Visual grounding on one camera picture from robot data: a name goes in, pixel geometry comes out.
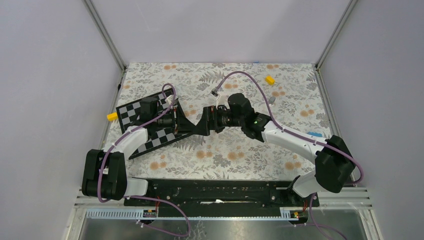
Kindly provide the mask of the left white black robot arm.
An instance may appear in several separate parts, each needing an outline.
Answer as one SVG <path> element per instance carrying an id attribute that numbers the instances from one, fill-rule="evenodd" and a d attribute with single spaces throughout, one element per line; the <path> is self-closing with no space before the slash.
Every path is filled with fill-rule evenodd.
<path id="1" fill-rule="evenodd" d="M 122 136 L 104 149 L 91 149 L 85 159 L 81 191 L 101 202 L 135 196 L 144 206 L 155 192 L 145 179 L 127 176 L 126 161 L 189 136 L 193 125 L 183 116 L 174 94 L 150 96 L 118 108 Z"/>

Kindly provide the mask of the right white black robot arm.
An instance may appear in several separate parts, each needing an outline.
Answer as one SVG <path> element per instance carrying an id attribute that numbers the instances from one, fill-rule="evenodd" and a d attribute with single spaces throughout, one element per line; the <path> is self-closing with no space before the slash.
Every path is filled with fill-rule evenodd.
<path id="1" fill-rule="evenodd" d="M 208 136 L 230 127 L 240 128 L 250 139 L 292 151 L 315 165 L 312 172 L 296 177 L 290 184 L 286 198 L 293 206 L 301 205 L 313 193 L 339 193 L 356 166 L 342 138 L 316 137 L 280 125 L 270 114 L 255 111 L 242 93 L 232 94 L 228 106 L 204 107 L 192 133 Z"/>

